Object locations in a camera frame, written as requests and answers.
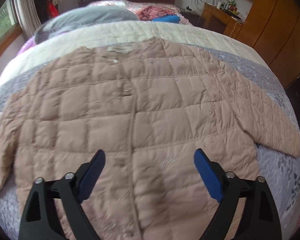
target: window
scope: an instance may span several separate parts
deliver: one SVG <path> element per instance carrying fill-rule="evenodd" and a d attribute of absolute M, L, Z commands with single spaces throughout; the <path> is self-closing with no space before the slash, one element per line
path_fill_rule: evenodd
<path fill-rule="evenodd" d="M 0 38 L 15 24 L 11 12 L 9 12 L 8 0 L 0 8 Z"/>

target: jacket sleeve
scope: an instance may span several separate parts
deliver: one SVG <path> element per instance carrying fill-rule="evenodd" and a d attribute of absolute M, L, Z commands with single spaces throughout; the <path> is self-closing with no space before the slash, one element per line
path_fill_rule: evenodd
<path fill-rule="evenodd" d="M 20 93 L 13 94 L 0 116 L 0 190 L 3 187 L 13 164 L 18 136 L 23 119 L 20 111 Z"/>
<path fill-rule="evenodd" d="M 229 102 L 239 126 L 256 143 L 300 156 L 298 127 L 264 90 L 224 62 L 220 62 L 218 70 L 210 75 Z"/>

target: gray pillow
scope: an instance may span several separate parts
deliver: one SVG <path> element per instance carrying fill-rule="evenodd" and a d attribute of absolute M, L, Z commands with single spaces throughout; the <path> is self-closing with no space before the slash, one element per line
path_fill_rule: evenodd
<path fill-rule="evenodd" d="M 138 21 L 134 13 L 118 6 L 88 6 L 68 11 L 45 22 L 34 34 L 36 44 L 83 27 L 120 21 Z"/>

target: red bag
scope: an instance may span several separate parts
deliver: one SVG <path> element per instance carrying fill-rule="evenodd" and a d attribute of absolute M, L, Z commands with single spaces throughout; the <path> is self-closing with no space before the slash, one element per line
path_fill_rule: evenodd
<path fill-rule="evenodd" d="M 47 4 L 48 4 L 48 14 L 50 18 L 57 17 L 59 15 L 59 12 L 57 8 L 53 5 L 52 1 L 47 0 Z"/>

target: green trees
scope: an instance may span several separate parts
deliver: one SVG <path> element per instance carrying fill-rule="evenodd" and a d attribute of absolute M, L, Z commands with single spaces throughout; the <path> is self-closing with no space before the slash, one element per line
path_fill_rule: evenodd
<path fill-rule="evenodd" d="M 10 28 L 12 27 L 7 3 L 5 2 L 2 7 L 0 8 L 0 38 L 4 35 Z"/>

